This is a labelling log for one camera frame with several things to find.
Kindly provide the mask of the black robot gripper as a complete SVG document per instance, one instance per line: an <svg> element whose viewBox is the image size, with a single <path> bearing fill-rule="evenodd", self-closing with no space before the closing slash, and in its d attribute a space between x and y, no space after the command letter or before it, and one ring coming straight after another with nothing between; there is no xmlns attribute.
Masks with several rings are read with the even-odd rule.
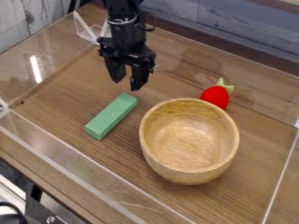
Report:
<svg viewBox="0 0 299 224"><path fill-rule="evenodd" d="M145 33L154 28L145 27L142 17L106 19L112 37L98 38L98 55L104 58L110 79L118 83L126 76L125 66L130 66L130 90L137 91L148 82L154 67L154 52L145 45Z"/></svg>

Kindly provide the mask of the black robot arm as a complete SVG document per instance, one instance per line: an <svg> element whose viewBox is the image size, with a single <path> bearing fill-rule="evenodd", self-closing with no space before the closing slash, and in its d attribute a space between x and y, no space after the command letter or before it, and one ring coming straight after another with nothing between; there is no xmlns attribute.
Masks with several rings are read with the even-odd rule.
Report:
<svg viewBox="0 0 299 224"><path fill-rule="evenodd" d="M148 82L154 71L156 53L145 45L145 33L154 27L145 27L144 12L140 4L144 0L102 0L106 8L106 29L109 36L97 37L98 55L104 58L106 71L114 83L126 76L130 66L130 90L137 91Z"/></svg>

